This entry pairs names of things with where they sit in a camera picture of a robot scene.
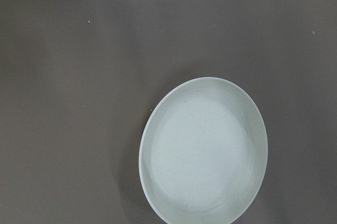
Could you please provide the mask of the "cream round plate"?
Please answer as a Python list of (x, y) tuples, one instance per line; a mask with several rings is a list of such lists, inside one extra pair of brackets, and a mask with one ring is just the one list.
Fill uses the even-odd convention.
[(138, 155), (142, 189), (166, 223), (232, 223), (264, 179), (268, 141), (251, 97), (218, 77), (189, 80), (154, 108)]

